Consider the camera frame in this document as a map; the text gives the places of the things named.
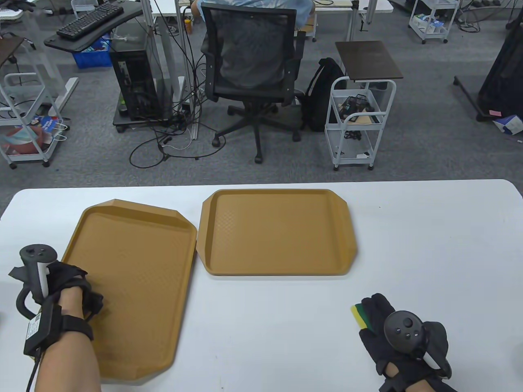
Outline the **person's right hand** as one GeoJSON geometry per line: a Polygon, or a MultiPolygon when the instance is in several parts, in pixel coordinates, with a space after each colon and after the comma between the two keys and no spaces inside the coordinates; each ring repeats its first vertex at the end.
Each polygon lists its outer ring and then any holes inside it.
{"type": "Polygon", "coordinates": [[[449,344],[442,323],[395,310],[381,293],[362,299],[354,310],[363,322],[361,341],[384,377],[380,391],[451,391],[446,384],[452,376],[449,344]]]}

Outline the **person's left hand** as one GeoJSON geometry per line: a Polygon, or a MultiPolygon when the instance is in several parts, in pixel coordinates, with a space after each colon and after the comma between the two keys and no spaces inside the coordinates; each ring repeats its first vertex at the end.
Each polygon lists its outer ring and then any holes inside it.
{"type": "Polygon", "coordinates": [[[9,276],[23,283],[16,299],[16,308],[26,319],[33,319],[36,314],[28,310],[25,300],[28,294],[39,306],[45,303],[57,303],[64,289],[79,287],[82,289],[82,309],[86,321],[90,321],[103,308],[103,295],[93,291],[83,269],[59,261],[52,263],[32,263],[23,267],[14,267],[9,276]]]}

